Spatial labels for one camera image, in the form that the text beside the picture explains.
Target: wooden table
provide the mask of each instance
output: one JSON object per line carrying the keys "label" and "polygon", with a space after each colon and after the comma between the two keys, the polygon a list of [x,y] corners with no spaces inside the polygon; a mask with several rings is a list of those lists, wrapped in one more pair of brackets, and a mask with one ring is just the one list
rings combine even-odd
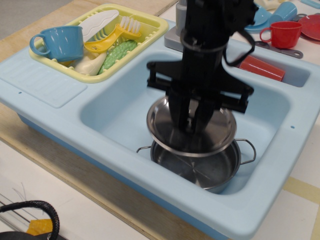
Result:
{"label": "wooden table", "polygon": [[[177,0],[108,0],[108,3],[156,16],[175,2]],[[73,0],[2,39],[0,62],[27,47],[30,38],[41,30],[64,25],[105,3],[104,0]],[[14,111],[3,104],[0,104],[0,139],[150,239],[212,240],[140,193],[26,126]]]}

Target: green sponge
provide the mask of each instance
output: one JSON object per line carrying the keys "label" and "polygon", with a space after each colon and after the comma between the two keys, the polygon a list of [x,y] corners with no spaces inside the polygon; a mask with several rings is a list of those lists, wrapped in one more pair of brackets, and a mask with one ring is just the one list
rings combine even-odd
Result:
{"label": "green sponge", "polygon": [[104,69],[111,68],[115,64],[116,60],[120,60],[125,55],[127,55],[127,51],[132,51],[136,47],[137,43],[134,40],[128,40],[120,43],[118,46],[116,46],[114,49],[110,51],[108,56],[106,56],[98,75],[102,74],[104,72]]}

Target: stainless steel pot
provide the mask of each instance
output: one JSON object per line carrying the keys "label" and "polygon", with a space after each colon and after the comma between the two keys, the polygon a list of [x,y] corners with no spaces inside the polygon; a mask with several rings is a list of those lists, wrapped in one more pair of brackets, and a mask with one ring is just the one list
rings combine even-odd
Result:
{"label": "stainless steel pot", "polygon": [[[244,141],[252,147],[251,160],[241,162],[241,151],[237,143],[239,141]],[[137,152],[146,148],[151,148],[152,161],[215,194],[221,193],[228,186],[240,165],[253,162],[257,155],[254,145],[247,139],[234,139],[225,150],[205,157],[176,155],[155,141],[152,146],[141,147]]]}

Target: sink basin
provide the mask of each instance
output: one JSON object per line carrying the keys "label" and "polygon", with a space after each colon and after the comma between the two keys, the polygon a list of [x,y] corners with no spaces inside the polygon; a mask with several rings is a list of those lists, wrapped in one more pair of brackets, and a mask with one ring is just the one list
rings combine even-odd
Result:
{"label": "sink basin", "polygon": [[[230,40],[236,58],[246,43]],[[109,79],[79,82],[23,49],[0,63],[0,101],[28,125],[115,176],[209,236],[248,240],[258,230],[304,147],[320,110],[320,68],[257,48],[255,58],[286,70],[283,82],[236,67],[225,70],[254,88],[245,114],[233,112],[236,138],[248,139],[256,160],[242,165],[220,194],[210,193],[150,158],[146,118],[165,93],[147,87],[149,61],[175,61],[180,52],[161,37]],[[10,71],[14,65],[17,71]],[[31,70],[29,75],[23,69]],[[252,149],[239,143],[242,159]]]}

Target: pot handle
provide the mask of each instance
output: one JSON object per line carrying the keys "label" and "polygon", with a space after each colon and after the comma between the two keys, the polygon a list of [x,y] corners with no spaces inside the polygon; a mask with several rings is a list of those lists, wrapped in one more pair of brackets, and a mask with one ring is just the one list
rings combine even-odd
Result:
{"label": "pot handle", "polygon": [[140,150],[142,149],[149,149],[151,148],[151,146],[142,146],[142,147],[139,147],[138,150],[136,151],[136,153],[138,153]]}
{"label": "pot handle", "polygon": [[252,149],[253,149],[253,158],[252,158],[251,160],[241,162],[240,165],[252,163],[254,160],[256,160],[256,156],[257,156],[256,148],[255,148],[255,146],[254,146],[249,140],[247,140],[247,139],[235,139],[235,141],[246,142],[246,143],[248,143],[248,144],[252,147]]}

